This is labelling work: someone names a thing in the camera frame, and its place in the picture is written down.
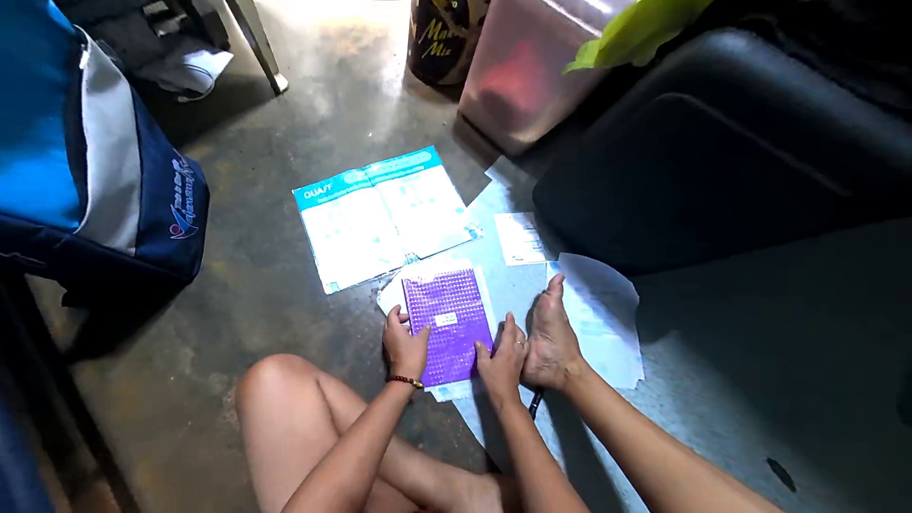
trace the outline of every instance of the purple bubble mailer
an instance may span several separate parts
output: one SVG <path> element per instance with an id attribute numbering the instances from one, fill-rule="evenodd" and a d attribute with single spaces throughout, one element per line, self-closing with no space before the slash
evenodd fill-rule
<path id="1" fill-rule="evenodd" d="M 475 271 L 461 269 L 435 274 L 433 279 L 403 279 L 411 332 L 431 325 L 425 386 L 468 380 L 475 371 L 475 346 L 480 340 L 493 348 L 488 320 Z"/>

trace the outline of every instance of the hand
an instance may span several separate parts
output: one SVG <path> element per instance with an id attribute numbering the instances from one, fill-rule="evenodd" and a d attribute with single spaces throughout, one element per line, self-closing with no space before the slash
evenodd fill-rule
<path id="1" fill-rule="evenodd" d="M 412 336 L 409 328 L 402 323 L 409 320 L 409 314 L 399 313 L 402 310 L 396 305 L 389 311 L 387 322 L 383 326 L 383 347 L 387 350 L 389 370 L 394 376 L 403 376 L 420 380 L 424 367 L 428 364 L 428 337 L 430 325 L 425 326 Z"/>
<path id="2" fill-rule="evenodd" d="M 554 275 L 532 312 L 529 356 L 523 366 L 523 380 L 562 391 L 567 378 L 587 365 L 564 311 L 564 275 Z"/>
<path id="3" fill-rule="evenodd" d="M 503 322 L 503 330 L 497 339 L 497 349 L 493 357 L 484 344 L 475 342 L 478 373 L 482 376 L 485 388 L 488 389 L 495 410 L 502 410 L 510 401 L 520 403 L 519 375 L 528 352 L 529 344 L 525 340 L 525 333 L 516 326 L 512 313 L 508 313 L 507 319 Z"/>

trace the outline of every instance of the woman's left hand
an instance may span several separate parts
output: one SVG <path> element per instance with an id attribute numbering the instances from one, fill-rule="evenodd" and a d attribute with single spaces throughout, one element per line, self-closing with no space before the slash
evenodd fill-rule
<path id="1" fill-rule="evenodd" d="M 528 353 L 529 343 L 525 340 L 525 333 L 516 326 L 512 313 L 507 313 L 503 322 L 493 357 L 484 344 L 475 342 L 478 373 L 496 410 L 502 410 L 510 401 L 520 402 L 519 376 Z"/>
<path id="2" fill-rule="evenodd" d="M 409 320 L 409 314 L 399 313 L 400 310 L 402 307 L 396 305 L 387 315 L 387 322 L 383 325 L 383 347 L 389 357 L 390 372 L 394 376 L 417 381 L 421 379 L 424 367 L 428 364 L 430 325 L 413 336 L 409 327 L 402 324 Z"/>

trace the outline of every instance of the blue backpack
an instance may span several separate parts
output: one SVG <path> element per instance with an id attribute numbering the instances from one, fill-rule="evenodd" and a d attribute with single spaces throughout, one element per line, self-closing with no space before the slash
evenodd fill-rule
<path id="1" fill-rule="evenodd" d="M 101 48 L 49 0 L 0 0 L 0 58 L 0 271 L 87 302 L 193 281 L 202 171 Z"/>

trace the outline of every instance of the chair leg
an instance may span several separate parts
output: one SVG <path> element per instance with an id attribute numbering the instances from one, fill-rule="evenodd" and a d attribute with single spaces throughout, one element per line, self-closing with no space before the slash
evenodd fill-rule
<path id="1" fill-rule="evenodd" d="M 260 15 L 256 12 L 254 0 L 225 0 L 234 19 L 244 32 L 244 37 L 250 48 L 253 49 L 256 60 L 260 62 L 266 78 L 269 79 L 269 85 L 273 87 L 276 96 L 288 90 L 288 80 L 279 72 L 279 66 L 275 62 L 273 49 L 269 46 L 269 39 L 266 38 L 266 32 L 263 30 L 263 23 L 260 21 Z"/>

